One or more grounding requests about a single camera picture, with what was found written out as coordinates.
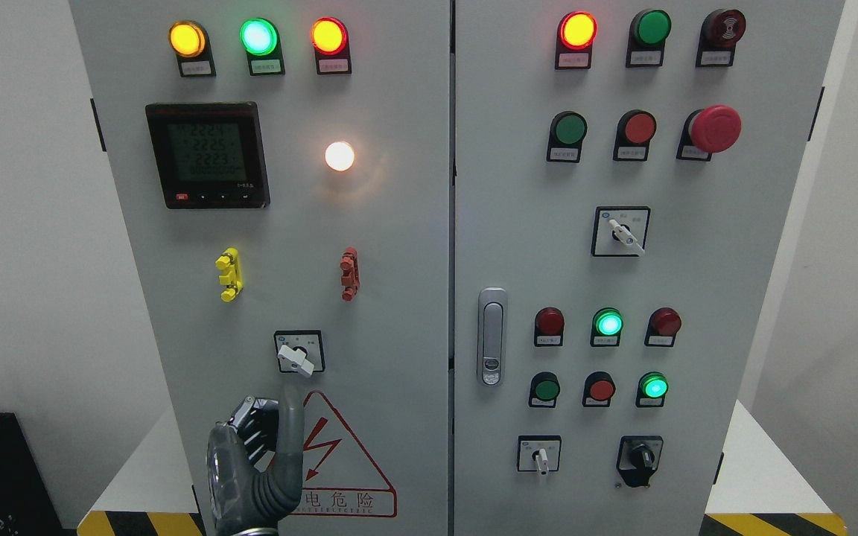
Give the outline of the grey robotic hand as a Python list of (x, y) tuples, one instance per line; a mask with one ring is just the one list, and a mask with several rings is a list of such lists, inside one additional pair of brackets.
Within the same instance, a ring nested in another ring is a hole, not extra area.
[(305, 430), (302, 391), (282, 399), (245, 397), (212, 427), (207, 469), (218, 535), (276, 527), (301, 501)]

